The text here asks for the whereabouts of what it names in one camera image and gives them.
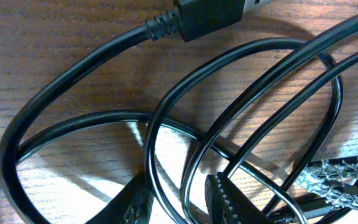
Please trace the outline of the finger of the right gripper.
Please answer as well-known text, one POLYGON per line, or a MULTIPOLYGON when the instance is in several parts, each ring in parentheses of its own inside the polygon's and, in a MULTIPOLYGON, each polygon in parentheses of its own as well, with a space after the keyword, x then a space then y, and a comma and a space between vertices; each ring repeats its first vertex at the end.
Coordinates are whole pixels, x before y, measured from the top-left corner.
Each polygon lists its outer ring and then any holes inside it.
POLYGON ((358 156, 314 161, 298 176, 295 183, 335 207, 358 210, 358 156))

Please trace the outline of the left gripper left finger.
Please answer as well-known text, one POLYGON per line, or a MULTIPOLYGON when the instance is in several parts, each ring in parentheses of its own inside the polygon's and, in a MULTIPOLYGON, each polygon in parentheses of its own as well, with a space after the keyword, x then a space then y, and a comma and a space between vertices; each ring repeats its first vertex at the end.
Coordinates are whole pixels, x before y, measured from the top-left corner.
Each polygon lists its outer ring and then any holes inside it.
POLYGON ((154 194, 141 172, 86 224, 149 224, 153 202, 154 194))

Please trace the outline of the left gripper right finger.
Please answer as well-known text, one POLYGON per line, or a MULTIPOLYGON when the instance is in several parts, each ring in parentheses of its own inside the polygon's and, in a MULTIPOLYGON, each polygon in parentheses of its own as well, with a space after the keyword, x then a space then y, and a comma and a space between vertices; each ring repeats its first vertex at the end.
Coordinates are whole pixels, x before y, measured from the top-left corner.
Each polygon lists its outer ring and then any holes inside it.
POLYGON ((222 172, 207 175, 204 194, 212 224, 273 224, 222 172))

